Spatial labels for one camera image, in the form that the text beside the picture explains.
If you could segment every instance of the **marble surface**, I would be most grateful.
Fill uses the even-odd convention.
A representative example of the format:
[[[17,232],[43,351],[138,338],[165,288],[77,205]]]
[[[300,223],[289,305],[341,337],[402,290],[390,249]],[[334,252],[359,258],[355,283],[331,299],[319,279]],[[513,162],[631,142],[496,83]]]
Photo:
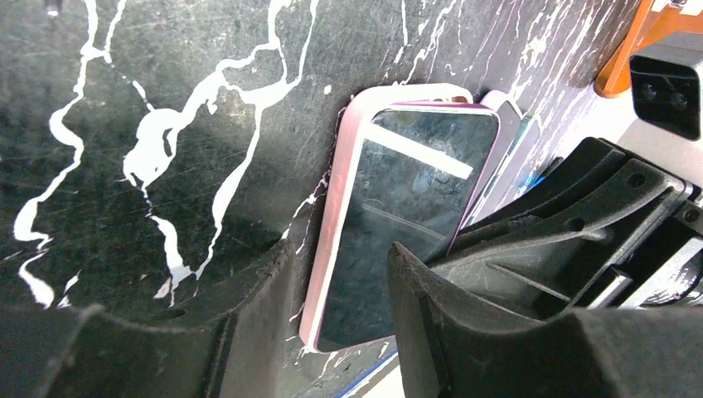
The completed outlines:
[[[351,96],[504,90],[541,116],[546,161],[575,139],[637,4],[65,0],[49,17],[3,2],[0,300],[149,319],[287,236],[299,284],[281,396],[334,396],[393,349],[313,354],[294,336]]]

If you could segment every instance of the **smartphone screen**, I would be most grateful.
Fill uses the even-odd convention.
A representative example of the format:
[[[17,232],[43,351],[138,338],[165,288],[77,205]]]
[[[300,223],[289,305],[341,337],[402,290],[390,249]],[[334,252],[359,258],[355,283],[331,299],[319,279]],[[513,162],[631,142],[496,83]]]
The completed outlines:
[[[404,104],[366,129],[317,347],[336,351],[394,334],[386,256],[394,241],[421,260],[448,243],[496,139],[481,105]]]

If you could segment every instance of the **blue strip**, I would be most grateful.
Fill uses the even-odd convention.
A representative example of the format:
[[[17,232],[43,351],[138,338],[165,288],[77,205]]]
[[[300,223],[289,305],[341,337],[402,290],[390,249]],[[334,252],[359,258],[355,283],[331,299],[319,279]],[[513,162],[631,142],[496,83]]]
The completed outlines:
[[[386,355],[383,359],[381,359],[374,366],[372,366],[371,369],[362,373],[361,376],[359,376],[359,378],[357,378],[350,386],[348,386],[342,392],[340,392],[339,395],[337,396],[337,398],[342,398],[346,393],[348,393],[351,390],[354,390],[354,387],[358,386],[359,383],[361,383],[364,379],[366,379],[367,376],[369,376],[374,370],[378,369],[381,365],[383,365],[386,361],[388,361],[390,359],[390,357],[393,357],[397,352],[398,352],[398,350],[394,350],[393,352]]]

